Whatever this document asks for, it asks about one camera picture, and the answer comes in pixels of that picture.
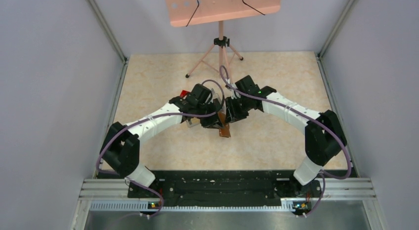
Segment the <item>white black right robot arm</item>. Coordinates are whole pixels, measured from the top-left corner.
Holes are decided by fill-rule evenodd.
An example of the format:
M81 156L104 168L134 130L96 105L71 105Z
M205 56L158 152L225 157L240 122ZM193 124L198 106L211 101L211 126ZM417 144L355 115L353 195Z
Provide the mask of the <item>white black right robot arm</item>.
M295 196L304 196L310 189L310 182L319 174L338 180L351 174L351 161L346 149L347 141L337 115L331 111L319 112L293 102L274 88L260 88L247 75L234 85L228 79L225 84L238 94L239 104L246 111L260 110L274 115L299 130L305 138L306 157L294 170L290 191ZM324 170L324 166L340 152L344 153L347 171L344 176L336 176Z

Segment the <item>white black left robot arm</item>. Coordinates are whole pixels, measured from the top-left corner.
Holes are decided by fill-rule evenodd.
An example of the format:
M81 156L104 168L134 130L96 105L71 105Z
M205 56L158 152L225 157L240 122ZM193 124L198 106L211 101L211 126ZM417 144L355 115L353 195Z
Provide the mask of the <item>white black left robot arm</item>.
M113 123L100 150L96 167L99 172L100 162L111 166L111 174L140 184L140 191L147 197L158 192L155 175L140 163L141 146L160 132L181 124L192 118L198 118L205 127L223 126L219 112L223 109L225 95L217 99L212 91L203 84L196 84L185 96L175 96L155 112L131 123Z

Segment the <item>brown leather card holder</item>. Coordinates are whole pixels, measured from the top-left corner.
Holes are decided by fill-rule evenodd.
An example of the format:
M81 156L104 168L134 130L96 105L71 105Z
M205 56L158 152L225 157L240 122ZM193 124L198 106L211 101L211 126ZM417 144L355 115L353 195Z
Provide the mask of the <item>brown leather card holder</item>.
M231 134L230 134L230 128L229 128L229 124L225 123L225 119L226 119L226 114L222 113L222 112L218 112L218 117L222 123L222 128L219 128L219 136L222 138L230 138Z

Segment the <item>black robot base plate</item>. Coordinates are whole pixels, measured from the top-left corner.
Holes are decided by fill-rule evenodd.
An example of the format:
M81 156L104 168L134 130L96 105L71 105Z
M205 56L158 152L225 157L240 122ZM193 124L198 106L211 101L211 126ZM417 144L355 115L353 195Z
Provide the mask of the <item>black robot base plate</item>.
M200 207L209 209L310 209L320 197L322 179L318 177L300 187L290 180L290 170L278 171L155 171L156 180L143 189L111 174L100 174L109 184L98 196L150 200L156 209L160 196L165 209Z

